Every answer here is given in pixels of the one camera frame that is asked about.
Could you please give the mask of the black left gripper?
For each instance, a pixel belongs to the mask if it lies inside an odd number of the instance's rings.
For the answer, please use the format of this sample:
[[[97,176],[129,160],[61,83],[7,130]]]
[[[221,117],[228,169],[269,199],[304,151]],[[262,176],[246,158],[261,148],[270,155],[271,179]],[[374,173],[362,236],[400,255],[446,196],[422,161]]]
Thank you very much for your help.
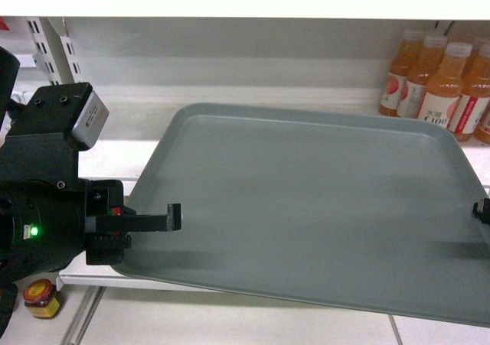
[[[79,192],[41,181],[1,184],[1,282],[66,268],[84,252],[87,265],[117,265],[131,248],[129,234],[181,229],[181,204],[163,215],[138,215],[124,205],[118,180],[81,179]],[[85,219],[91,217],[91,233]]]

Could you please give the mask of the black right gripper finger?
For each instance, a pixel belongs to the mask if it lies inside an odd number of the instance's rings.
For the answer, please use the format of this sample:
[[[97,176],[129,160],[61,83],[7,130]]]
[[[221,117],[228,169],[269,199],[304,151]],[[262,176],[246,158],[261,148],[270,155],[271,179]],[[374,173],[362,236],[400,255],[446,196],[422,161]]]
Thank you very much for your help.
[[[473,204],[472,217],[485,225],[490,224],[490,199],[488,197]]]

